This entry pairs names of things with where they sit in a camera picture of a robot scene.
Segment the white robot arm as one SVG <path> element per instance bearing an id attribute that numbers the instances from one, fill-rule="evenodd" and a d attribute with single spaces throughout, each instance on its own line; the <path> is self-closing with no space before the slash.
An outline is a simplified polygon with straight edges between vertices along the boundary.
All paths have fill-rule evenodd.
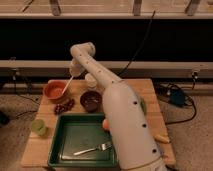
<path id="1" fill-rule="evenodd" d="M 91 42 L 70 48 L 72 63 L 87 70 L 104 88 L 102 105 L 122 171 L 167 171 L 155 142 L 140 97 L 122 78 L 97 62 Z"/>

